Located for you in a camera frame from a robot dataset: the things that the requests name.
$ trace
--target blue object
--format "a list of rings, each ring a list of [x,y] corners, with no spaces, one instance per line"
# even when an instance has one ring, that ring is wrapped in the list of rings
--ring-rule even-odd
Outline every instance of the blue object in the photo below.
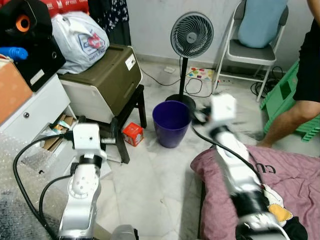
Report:
[[[159,143],[175,148],[184,138],[191,121],[189,108],[179,101],[164,101],[152,112],[155,132]]]
[[[4,46],[0,47],[0,54],[12,58],[14,61],[26,60],[28,52],[22,47]]]
[[[264,48],[276,36],[279,20],[288,0],[246,0],[238,31],[240,43],[249,48]]]

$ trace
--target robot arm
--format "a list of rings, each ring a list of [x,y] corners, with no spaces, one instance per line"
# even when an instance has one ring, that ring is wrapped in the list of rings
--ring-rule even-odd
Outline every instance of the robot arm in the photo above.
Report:
[[[100,168],[107,154],[100,147],[99,126],[79,123],[73,129],[74,149],[79,159],[68,185],[68,201],[60,222],[58,239],[91,240],[101,192]]]
[[[249,159],[246,146],[227,127],[235,118],[236,100],[229,94],[213,95],[211,110],[203,116],[199,113],[195,115],[198,122],[206,126],[214,142],[242,157],[241,160],[228,150],[216,147],[215,159],[223,172],[226,188],[239,218],[238,226],[243,230],[245,239],[290,240],[263,201],[261,182],[256,172],[245,162]]]

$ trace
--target fan grille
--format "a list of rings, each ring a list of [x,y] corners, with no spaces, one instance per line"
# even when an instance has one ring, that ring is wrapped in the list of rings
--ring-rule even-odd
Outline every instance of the fan grille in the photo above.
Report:
[[[196,58],[203,54],[214,38],[211,21],[198,12],[188,12],[181,16],[171,31],[171,45],[184,58]]]

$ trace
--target electric fan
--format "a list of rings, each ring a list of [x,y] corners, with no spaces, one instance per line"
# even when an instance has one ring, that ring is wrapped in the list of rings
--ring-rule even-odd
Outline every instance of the electric fan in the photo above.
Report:
[[[214,28],[211,21],[199,12],[187,12],[173,25],[171,30],[171,45],[173,50],[183,58],[180,73],[179,94],[169,96],[168,100],[175,100],[186,104],[189,109],[196,107],[195,101],[184,95],[187,65],[189,58],[196,58],[203,54],[211,45],[214,38]]]

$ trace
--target yellow fabric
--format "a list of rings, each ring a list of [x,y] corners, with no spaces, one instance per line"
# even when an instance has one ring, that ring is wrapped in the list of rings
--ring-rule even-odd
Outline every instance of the yellow fabric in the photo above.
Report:
[[[279,222],[292,219],[293,215],[290,211],[280,206],[279,204],[271,204],[269,206],[269,212],[275,215]]]

